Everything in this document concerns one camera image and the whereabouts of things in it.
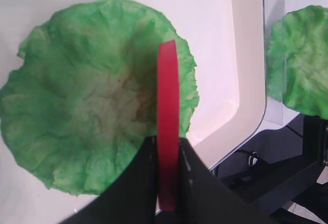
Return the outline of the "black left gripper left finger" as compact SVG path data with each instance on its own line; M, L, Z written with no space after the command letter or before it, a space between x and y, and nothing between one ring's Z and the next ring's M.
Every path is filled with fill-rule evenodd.
M114 183L61 223L154 223L156 199L157 145L151 136Z

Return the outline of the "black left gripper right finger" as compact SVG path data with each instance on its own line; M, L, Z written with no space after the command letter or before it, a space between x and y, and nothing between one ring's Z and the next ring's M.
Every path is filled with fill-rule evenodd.
M276 223L218 180L185 138L179 170L178 223Z

